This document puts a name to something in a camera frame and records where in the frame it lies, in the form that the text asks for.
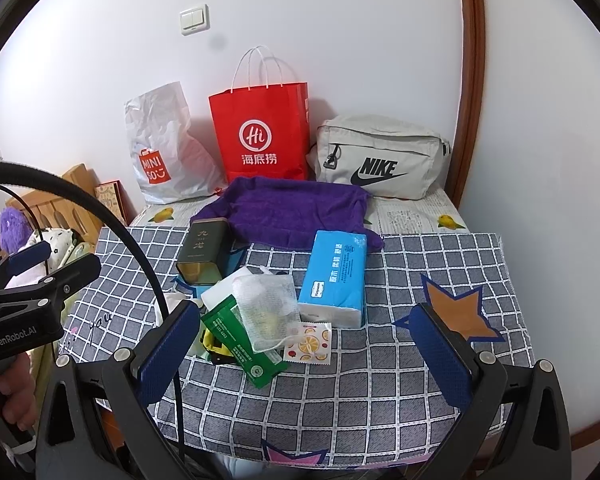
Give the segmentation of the person's left hand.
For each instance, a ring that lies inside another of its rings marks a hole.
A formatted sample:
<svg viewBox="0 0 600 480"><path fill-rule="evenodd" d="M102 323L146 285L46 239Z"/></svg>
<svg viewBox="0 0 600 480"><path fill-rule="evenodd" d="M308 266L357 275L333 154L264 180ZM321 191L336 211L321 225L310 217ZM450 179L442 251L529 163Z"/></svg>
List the person's left hand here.
<svg viewBox="0 0 600 480"><path fill-rule="evenodd" d="M34 396L35 383L27 353L20 353L0 376L0 391L6 396L2 414L6 422L29 430L38 418Z"/></svg>

